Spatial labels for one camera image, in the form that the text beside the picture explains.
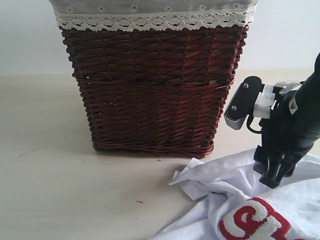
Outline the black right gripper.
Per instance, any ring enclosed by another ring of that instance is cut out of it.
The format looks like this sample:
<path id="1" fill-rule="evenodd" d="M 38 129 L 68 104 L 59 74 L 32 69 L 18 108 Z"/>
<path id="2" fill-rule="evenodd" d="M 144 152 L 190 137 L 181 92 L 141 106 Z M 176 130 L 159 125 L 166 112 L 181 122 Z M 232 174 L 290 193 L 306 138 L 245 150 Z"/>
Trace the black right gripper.
<path id="1" fill-rule="evenodd" d="M 276 188 L 320 139 L 320 91 L 301 87 L 277 93 L 270 117 L 259 125 L 261 146 L 254 152 L 253 170 L 261 174 L 262 184 Z"/>

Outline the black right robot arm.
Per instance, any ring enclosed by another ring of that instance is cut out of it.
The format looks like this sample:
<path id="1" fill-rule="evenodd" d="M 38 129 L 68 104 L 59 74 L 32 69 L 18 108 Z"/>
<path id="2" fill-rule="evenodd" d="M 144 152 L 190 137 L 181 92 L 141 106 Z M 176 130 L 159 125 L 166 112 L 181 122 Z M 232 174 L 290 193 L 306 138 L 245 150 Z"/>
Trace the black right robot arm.
<path id="1" fill-rule="evenodd" d="M 296 164 L 320 138 L 319 58 L 301 87 L 287 93 L 259 125 L 261 145 L 255 150 L 253 169 L 260 173 L 262 184 L 274 189 L 293 175 Z"/>

